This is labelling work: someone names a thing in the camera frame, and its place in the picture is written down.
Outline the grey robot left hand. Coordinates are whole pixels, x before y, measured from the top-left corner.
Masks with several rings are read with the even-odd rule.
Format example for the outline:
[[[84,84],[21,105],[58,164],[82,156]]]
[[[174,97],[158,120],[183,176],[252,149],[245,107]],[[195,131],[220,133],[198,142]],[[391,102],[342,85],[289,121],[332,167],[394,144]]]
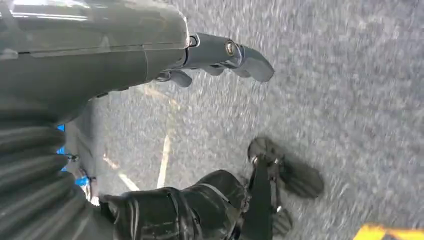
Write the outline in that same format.
[[[151,81],[188,87],[184,70],[267,82],[257,50],[190,32],[177,8],[155,0],[3,0],[0,120],[59,124],[92,98]]]

